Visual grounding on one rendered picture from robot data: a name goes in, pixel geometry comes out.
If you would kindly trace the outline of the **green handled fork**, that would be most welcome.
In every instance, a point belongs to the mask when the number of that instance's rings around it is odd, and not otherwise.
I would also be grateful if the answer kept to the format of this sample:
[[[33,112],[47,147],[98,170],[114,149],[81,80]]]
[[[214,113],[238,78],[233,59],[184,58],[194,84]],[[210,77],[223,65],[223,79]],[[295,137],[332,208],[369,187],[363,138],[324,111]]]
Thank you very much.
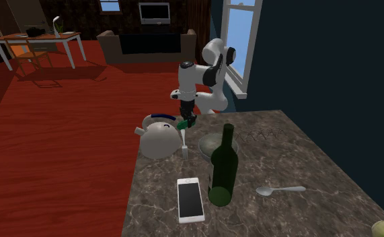
[[[196,124],[196,119],[183,120],[177,124],[177,129],[182,136],[182,155],[185,160],[188,159],[188,146],[186,145],[186,129],[193,127]]]

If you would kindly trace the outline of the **grey metal bowl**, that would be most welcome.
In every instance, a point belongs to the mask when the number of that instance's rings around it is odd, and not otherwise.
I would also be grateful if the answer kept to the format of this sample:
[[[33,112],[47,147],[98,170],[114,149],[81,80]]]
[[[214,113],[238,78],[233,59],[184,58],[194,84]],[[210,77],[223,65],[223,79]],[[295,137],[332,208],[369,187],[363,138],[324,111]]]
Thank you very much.
[[[198,142],[198,150],[202,158],[211,163],[213,152],[221,145],[222,135],[220,133],[207,134],[200,138]]]

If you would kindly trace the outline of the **dark green wine bottle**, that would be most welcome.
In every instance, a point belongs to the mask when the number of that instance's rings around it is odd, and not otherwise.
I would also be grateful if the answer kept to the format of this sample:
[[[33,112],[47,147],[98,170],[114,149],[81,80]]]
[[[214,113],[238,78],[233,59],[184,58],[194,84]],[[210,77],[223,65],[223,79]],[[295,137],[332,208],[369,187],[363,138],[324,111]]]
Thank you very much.
[[[233,134],[234,126],[224,124],[221,144],[211,156],[213,175],[208,198],[217,207],[228,205],[232,199],[238,167],[238,157],[232,148]]]

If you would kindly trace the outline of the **brown sofa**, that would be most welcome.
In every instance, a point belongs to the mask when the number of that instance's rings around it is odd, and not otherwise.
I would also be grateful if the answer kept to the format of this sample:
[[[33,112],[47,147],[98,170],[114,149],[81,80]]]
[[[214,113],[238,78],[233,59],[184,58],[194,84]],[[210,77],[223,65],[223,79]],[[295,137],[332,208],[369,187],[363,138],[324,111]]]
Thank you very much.
[[[185,34],[118,35],[106,30],[97,36],[108,64],[194,61],[196,39],[193,29]]]

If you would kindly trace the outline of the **white framed window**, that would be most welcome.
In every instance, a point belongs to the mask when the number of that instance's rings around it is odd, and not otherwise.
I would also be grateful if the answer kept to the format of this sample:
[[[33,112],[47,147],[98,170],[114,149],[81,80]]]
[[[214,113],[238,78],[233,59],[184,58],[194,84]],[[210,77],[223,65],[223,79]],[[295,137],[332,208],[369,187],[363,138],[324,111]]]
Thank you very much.
[[[227,66],[226,82],[239,99],[247,98],[247,86],[264,0],[223,0],[221,39],[235,49]]]

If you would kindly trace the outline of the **white smartphone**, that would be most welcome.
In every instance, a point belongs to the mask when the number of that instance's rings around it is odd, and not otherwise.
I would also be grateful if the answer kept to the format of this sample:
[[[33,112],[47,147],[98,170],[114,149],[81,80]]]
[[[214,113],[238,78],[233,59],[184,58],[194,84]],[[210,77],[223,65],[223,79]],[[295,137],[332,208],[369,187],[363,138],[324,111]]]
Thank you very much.
[[[197,177],[177,179],[177,190],[179,223],[203,222],[205,214],[199,179]]]

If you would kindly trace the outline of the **silver spoon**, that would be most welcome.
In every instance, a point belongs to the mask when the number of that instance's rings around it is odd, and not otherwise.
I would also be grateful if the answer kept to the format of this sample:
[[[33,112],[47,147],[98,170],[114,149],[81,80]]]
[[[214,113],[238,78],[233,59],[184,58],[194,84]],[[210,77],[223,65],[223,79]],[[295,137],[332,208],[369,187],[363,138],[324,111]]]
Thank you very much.
[[[271,188],[271,187],[258,187],[256,189],[257,194],[262,196],[270,196],[274,191],[294,191],[302,192],[305,191],[305,187],[282,187],[282,188]]]

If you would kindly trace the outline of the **white legged wooden desk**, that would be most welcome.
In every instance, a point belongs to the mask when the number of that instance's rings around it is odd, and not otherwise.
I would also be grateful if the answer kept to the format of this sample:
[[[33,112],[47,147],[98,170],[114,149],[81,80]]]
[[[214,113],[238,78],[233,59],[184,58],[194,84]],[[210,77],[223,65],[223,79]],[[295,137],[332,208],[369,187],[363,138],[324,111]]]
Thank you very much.
[[[82,41],[81,41],[81,37],[80,37],[80,35],[81,35],[80,32],[72,32],[71,34],[65,34],[65,33],[58,33],[55,26],[53,27],[53,29],[54,29],[54,34],[43,34],[43,35],[37,36],[37,37],[28,37],[28,36],[22,37],[23,33],[16,33],[16,34],[10,34],[10,35],[6,35],[6,36],[1,36],[0,37],[0,55],[1,55],[1,58],[3,59],[3,61],[5,62],[5,64],[7,65],[7,68],[10,71],[13,71],[12,66],[9,63],[9,60],[6,57],[5,52],[1,47],[1,44],[5,44],[6,40],[10,40],[11,42],[15,42],[15,43],[24,43],[25,40],[27,40],[29,43],[62,43],[64,48],[65,48],[66,54],[69,58],[69,61],[71,63],[71,66],[74,69],[75,64],[73,62],[73,58],[71,55],[71,50],[69,49],[68,42],[76,39],[78,42],[81,54],[83,56],[83,60],[84,61],[87,60],[86,56],[85,56],[84,49],[83,49],[83,45],[82,45]]]

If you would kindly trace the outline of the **wooden chair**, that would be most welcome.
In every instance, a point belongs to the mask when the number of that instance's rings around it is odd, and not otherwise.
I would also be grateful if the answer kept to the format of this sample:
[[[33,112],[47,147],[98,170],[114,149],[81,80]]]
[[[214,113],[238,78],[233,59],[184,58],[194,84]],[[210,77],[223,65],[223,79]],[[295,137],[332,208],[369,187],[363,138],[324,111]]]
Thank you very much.
[[[17,62],[18,67],[21,69],[23,76],[27,76],[22,66],[24,63],[29,63],[33,66],[34,72],[32,73],[32,83],[39,88],[61,88],[62,85],[56,80],[42,79],[46,75],[43,70],[41,62],[47,60],[49,65],[53,67],[49,54],[46,51],[35,51],[32,44],[26,38],[23,42],[16,42],[16,37],[5,38],[5,45],[11,50],[11,55]]]

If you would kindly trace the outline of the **brown door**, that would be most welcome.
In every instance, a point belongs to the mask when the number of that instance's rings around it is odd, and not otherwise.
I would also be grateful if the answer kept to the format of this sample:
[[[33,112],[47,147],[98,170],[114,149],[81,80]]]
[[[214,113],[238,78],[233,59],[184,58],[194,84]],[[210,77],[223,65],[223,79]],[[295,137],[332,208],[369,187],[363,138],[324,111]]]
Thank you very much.
[[[29,28],[51,32],[40,0],[7,0],[7,3],[22,33]]]

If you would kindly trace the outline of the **wall television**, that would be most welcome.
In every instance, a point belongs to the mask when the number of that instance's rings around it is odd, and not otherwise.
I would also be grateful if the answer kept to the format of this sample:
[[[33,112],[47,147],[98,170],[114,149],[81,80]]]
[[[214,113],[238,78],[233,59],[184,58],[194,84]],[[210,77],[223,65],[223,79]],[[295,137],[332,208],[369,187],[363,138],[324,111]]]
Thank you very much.
[[[139,3],[142,25],[170,24],[169,3]]]

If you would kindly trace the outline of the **small wall window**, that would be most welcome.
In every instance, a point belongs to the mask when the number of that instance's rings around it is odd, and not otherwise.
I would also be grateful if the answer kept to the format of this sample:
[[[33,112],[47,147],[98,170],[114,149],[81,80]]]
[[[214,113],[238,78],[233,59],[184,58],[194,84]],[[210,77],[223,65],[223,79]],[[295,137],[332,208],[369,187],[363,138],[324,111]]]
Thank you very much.
[[[120,0],[98,0],[100,13],[102,15],[120,15]]]

